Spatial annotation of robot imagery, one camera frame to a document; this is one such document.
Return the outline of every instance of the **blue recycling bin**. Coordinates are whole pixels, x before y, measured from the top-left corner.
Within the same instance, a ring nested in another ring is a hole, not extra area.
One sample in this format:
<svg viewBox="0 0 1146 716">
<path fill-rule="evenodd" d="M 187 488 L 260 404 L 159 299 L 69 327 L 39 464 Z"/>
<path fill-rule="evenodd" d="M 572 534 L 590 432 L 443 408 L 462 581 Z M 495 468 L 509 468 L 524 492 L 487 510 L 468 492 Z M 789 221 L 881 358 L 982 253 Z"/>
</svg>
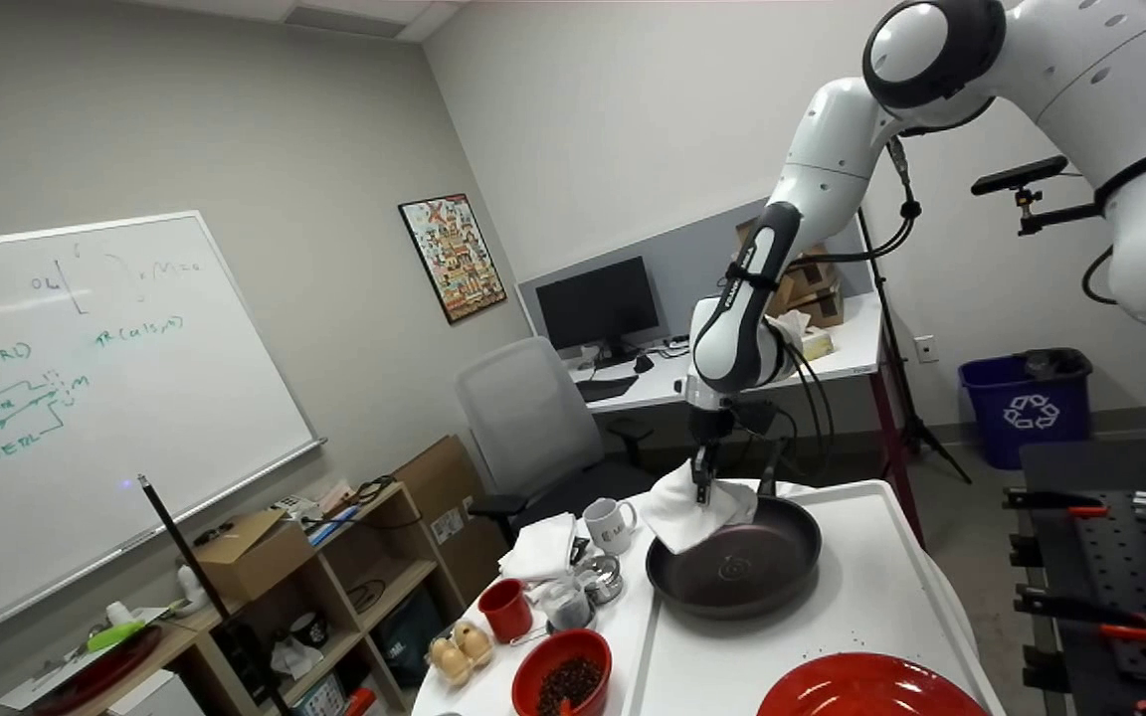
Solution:
<svg viewBox="0 0 1146 716">
<path fill-rule="evenodd" d="M 1079 351 L 1025 351 L 958 364 L 982 456 L 1019 468 L 1029 443 L 1090 443 L 1090 360 Z"/>
</svg>

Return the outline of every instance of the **framed picture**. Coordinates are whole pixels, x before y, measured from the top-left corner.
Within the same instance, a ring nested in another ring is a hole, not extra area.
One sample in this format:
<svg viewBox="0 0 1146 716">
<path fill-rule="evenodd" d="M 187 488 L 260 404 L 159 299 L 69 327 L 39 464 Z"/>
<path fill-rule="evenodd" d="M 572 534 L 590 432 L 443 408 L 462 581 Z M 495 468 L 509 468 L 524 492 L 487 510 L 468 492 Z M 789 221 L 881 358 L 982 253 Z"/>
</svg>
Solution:
<svg viewBox="0 0 1146 716">
<path fill-rule="evenodd" d="M 467 195 L 415 199 L 399 212 L 418 245 L 422 270 L 437 290 L 447 321 L 462 321 L 487 307 L 507 303 L 502 276 L 491 258 L 479 219 L 468 215 Z"/>
</svg>

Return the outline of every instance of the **monitor screen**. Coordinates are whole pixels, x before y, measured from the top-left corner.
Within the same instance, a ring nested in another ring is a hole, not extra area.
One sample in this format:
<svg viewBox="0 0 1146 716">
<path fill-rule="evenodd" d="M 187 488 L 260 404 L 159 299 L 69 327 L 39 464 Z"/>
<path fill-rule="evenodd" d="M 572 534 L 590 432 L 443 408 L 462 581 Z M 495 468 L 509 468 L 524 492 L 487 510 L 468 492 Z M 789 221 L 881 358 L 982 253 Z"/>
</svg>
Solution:
<svg viewBox="0 0 1146 716">
<path fill-rule="evenodd" d="M 626 334 L 657 327 L 651 282 L 641 258 L 536 288 L 536 307 L 557 351 L 597 342 L 614 358 L 630 358 Z"/>
</svg>

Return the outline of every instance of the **gray chair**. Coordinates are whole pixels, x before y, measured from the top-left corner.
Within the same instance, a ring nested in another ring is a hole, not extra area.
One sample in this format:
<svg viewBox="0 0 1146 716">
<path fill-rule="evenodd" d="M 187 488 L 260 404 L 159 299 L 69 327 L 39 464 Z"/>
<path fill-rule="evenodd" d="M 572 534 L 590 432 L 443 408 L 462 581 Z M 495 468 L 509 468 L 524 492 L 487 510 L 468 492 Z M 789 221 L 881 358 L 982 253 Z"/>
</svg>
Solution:
<svg viewBox="0 0 1146 716">
<path fill-rule="evenodd" d="M 487 496 L 507 541 L 523 526 L 582 512 L 592 496 L 630 496 L 657 477 L 606 452 L 567 360 L 547 339 L 509 342 L 456 374 L 456 400 L 487 463 Z"/>
</svg>

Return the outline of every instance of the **frying pan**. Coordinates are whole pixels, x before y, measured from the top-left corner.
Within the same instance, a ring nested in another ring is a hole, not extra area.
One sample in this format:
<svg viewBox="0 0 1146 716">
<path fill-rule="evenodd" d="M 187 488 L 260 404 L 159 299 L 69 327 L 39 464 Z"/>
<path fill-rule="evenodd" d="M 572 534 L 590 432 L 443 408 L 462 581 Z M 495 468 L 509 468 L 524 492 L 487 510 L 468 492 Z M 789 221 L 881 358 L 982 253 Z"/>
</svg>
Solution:
<svg viewBox="0 0 1146 716">
<path fill-rule="evenodd" d="M 819 529 L 791 502 L 759 496 L 744 526 L 726 526 L 689 554 L 650 543 L 650 581 L 661 602 L 702 620 L 748 620 L 801 603 L 816 585 Z"/>
</svg>

